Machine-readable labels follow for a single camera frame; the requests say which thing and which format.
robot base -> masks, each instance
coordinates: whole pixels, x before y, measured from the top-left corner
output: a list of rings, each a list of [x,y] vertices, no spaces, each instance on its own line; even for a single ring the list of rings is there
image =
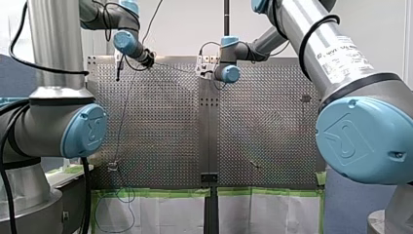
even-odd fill
[[[63,202],[60,191],[52,189],[50,200],[16,215],[19,234],[63,232]],[[0,217],[0,233],[10,234],[9,217]]]

metal stand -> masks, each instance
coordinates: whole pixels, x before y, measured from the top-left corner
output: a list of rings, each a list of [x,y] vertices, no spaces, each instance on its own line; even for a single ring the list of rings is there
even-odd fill
[[[413,186],[399,185],[385,211],[368,217],[368,234],[413,233]]]
[[[218,210],[218,136],[219,136],[219,82],[201,79],[200,86],[200,152],[201,183],[210,189],[205,201],[205,234],[219,234]]]

black cable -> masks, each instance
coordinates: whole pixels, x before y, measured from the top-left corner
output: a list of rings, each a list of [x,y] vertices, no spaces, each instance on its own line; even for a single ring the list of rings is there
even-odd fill
[[[222,86],[222,88],[218,88],[218,87],[216,86],[215,82],[214,82],[214,81],[212,81],[212,82],[213,82],[213,86],[215,86],[215,89],[217,89],[218,91],[223,91],[223,90],[225,89],[225,87],[227,86],[227,83],[224,83],[224,85]]]
[[[282,48],[282,50],[280,50],[280,51],[278,51],[278,52],[276,52],[276,53],[274,53],[274,54],[271,54],[270,57],[274,57],[274,56],[277,56],[277,55],[281,54],[283,51],[285,51],[285,49],[286,49],[288,46],[289,46],[289,41],[286,43],[286,45],[284,46],[284,48]]]
[[[145,36],[144,36],[143,39],[142,39],[142,45],[145,43],[145,40],[146,40],[146,38],[147,38],[148,35],[149,35],[149,31],[151,30],[152,23],[153,23],[153,21],[154,21],[154,19],[155,19],[155,16],[158,14],[158,11],[159,11],[159,8],[161,7],[162,2],[164,2],[164,0],[160,0],[160,1],[159,1],[158,6],[157,6],[157,8],[156,8],[156,10],[155,10],[155,13],[154,13],[154,15],[152,16],[151,21],[149,22],[148,30],[146,31]]]
[[[160,66],[169,67],[169,68],[171,68],[171,69],[173,69],[173,70],[177,70],[177,71],[180,71],[180,72],[185,72],[185,73],[188,73],[188,74],[193,74],[193,73],[195,73],[195,71],[187,71],[187,70],[179,69],[179,68],[176,68],[176,67],[173,67],[173,66],[171,66],[171,65],[164,64],[164,63],[155,62],[155,64],[160,65]]]
[[[21,13],[21,19],[20,19],[20,25],[19,25],[18,32],[16,33],[15,37],[12,40],[12,44],[9,47],[9,54],[10,54],[10,57],[12,57],[12,59],[14,59],[15,61],[17,61],[21,64],[24,64],[26,66],[30,66],[30,67],[33,67],[33,68],[36,68],[36,69],[39,69],[39,70],[48,71],[48,72],[52,72],[52,73],[71,74],[71,75],[85,75],[85,76],[89,75],[89,71],[68,71],[68,70],[54,69],[54,68],[49,68],[49,67],[37,65],[35,63],[32,63],[32,62],[29,62],[29,61],[18,58],[15,55],[14,50],[15,50],[15,45],[16,45],[17,41],[19,40],[21,32],[23,31],[23,28],[24,28],[24,21],[25,21],[26,13],[27,13],[27,2],[24,3],[24,7],[23,7],[23,10],[22,10],[22,13]]]
[[[277,0],[273,0],[273,2],[272,2],[272,7],[273,7],[273,17],[274,17],[274,26],[276,27],[276,29],[277,29],[277,32],[279,33],[279,35],[281,36],[281,37],[283,37],[285,40],[288,40],[288,38],[286,37],[286,35],[282,32],[282,30],[280,29],[280,25],[279,25],[279,21],[277,20],[277,14],[276,14],[276,3],[277,3]]]
[[[116,68],[116,81],[120,81],[121,80],[121,68],[122,68],[122,62],[125,59],[125,55],[122,55],[121,60],[119,61],[119,64],[117,64],[117,68]]]
[[[305,51],[306,51],[307,44],[310,40],[310,37],[313,35],[313,33],[315,31],[317,31],[317,29],[319,29],[319,27],[321,25],[323,25],[325,22],[331,22],[331,21],[335,21],[335,22],[337,22],[337,24],[340,24],[340,18],[338,16],[336,16],[336,15],[326,16],[326,17],[320,19],[319,21],[315,22],[310,27],[309,31],[306,33],[306,35],[304,35],[303,41],[301,42],[300,51],[299,51],[299,54],[298,54],[298,60],[300,62],[301,70],[303,71],[303,73],[307,77],[307,79],[309,79],[310,81],[311,81],[311,78],[309,76],[309,73],[307,72],[306,64],[304,62],[304,56],[305,56],[304,54],[305,54]]]
[[[25,112],[28,109],[28,107],[29,107],[28,104],[21,106],[21,107],[17,107],[18,111],[15,113],[15,115],[10,120],[9,124],[7,125],[6,131],[3,133],[1,140],[0,140],[0,175],[3,179],[4,188],[6,190],[7,202],[9,205],[10,230],[12,234],[18,234],[18,229],[16,226],[16,214],[15,214],[15,203],[13,199],[13,191],[12,191],[12,187],[10,185],[9,179],[7,177],[7,174],[6,174],[6,169],[4,167],[3,151],[6,145],[6,141],[8,139],[10,130],[13,128],[13,125],[16,123],[19,116],[23,112]]]
[[[217,42],[212,42],[212,41],[206,42],[206,43],[203,44],[202,47],[200,48],[200,52],[198,53],[198,55],[201,56],[201,55],[203,54],[203,49],[204,49],[204,47],[207,46],[207,45],[210,45],[210,44],[213,44],[213,45],[216,45],[216,46],[221,47],[221,44],[219,44],[219,43],[217,43]]]
[[[91,222],[91,208],[92,208],[91,172],[89,171],[88,158],[82,158],[81,160],[83,164],[83,171],[85,174],[85,189],[86,189],[82,234],[88,234],[89,224]]]
[[[119,189],[116,193],[108,193],[108,194],[105,194],[105,195],[103,195],[102,197],[100,197],[100,198],[98,199],[97,204],[96,204],[96,207],[95,207],[95,210],[94,210],[94,221],[96,222],[97,228],[98,228],[101,232],[105,232],[105,233],[124,233],[124,232],[127,232],[127,231],[131,230],[131,229],[134,227],[134,224],[136,223],[136,218],[135,218],[135,216],[134,216],[133,210],[131,209],[131,203],[136,199],[136,194],[135,194],[135,192],[134,192],[134,190],[133,190],[132,188],[128,188],[128,190],[129,190],[129,191],[128,191],[128,201],[126,202],[126,201],[122,200],[122,199],[119,197],[119,193],[120,193],[123,189],[124,189],[124,188]],[[101,202],[104,198],[111,197],[111,196],[113,196],[113,195],[115,195],[116,198],[117,198],[120,202],[122,202],[122,203],[124,203],[124,204],[128,204],[128,210],[131,212],[131,217],[132,217],[132,223],[131,223],[131,225],[130,225],[129,227],[127,227],[126,229],[121,230],[121,231],[108,231],[108,230],[102,229],[101,226],[100,226],[100,224],[99,224],[99,222],[98,222],[97,215],[96,215],[96,214],[97,214],[97,208],[99,207],[100,202]]]
[[[103,8],[103,24],[104,24],[104,26],[106,27],[105,33],[104,33],[104,34],[105,34],[106,41],[110,41],[110,39],[111,39],[111,37],[112,37],[112,29],[113,29],[113,27],[112,27],[112,26],[113,26],[113,25],[112,25],[112,19],[111,19],[109,10],[108,10],[108,6],[116,6],[116,7],[118,7],[118,8],[121,8],[121,9],[124,10],[125,12],[129,13],[129,14],[134,18],[134,20],[136,21],[136,24],[137,24],[138,29],[140,29],[139,16],[138,16],[135,12],[131,11],[130,9],[128,9],[128,8],[126,8],[126,7],[118,4],[118,3],[109,2],[109,3],[106,3],[106,4],[102,4],[102,3],[97,2],[97,1],[95,1],[95,0],[92,0],[92,2],[98,4],[100,7]],[[136,29],[134,29],[134,28],[128,28],[128,27],[119,27],[119,28],[118,28],[118,30],[122,30],[122,29],[133,30],[133,31],[137,31],[137,32],[138,32],[138,30],[136,30]]]
[[[255,56],[255,53],[252,51],[251,47],[248,45],[248,43],[241,41],[240,43],[246,45],[246,47],[248,48],[248,54],[246,55],[246,57],[248,58],[249,55],[252,56],[252,61],[251,63],[255,64],[257,62],[257,57]]]
[[[142,69],[133,67],[133,66],[130,64],[130,62],[128,61],[128,57],[125,57],[125,61],[127,62],[127,65],[128,65],[132,70],[134,70],[134,71],[144,71],[144,70],[149,69],[149,67],[147,67],[147,66],[143,67]]]

vertical pole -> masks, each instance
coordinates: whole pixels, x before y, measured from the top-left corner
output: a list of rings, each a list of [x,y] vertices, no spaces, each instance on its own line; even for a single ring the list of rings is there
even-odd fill
[[[230,35],[230,0],[224,0],[224,36]]]

robotic arm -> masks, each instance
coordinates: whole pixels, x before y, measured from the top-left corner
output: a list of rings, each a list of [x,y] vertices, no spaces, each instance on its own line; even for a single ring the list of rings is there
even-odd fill
[[[102,5],[94,0],[80,0],[82,27],[90,30],[119,29],[113,45],[125,56],[137,60],[145,67],[151,67],[155,55],[139,42],[139,8],[135,0],[120,0],[121,7],[111,8],[112,3]]]
[[[237,82],[237,60],[265,60],[289,40],[321,96],[316,139],[342,176],[361,183],[413,181],[413,94],[393,73],[377,71],[328,12],[335,0],[252,0],[275,28],[247,44],[224,37],[212,78]]]
[[[93,30],[120,29],[114,36],[115,47],[146,67],[154,63],[153,53],[138,41],[140,26],[134,1],[122,0],[117,8],[108,8],[108,4],[92,0],[28,0],[23,8],[10,52],[13,59],[37,68],[37,88],[29,100],[0,99],[0,105],[13,102],[0,106],[2,233],[61,233],[61,193],[50,188],[40,158],[84,158],[87,165],[85,158],[102,144],[107,115],[86,89],[88,72],[83,71],[80,25]],[[35,63],[13,54],[26,13]]]

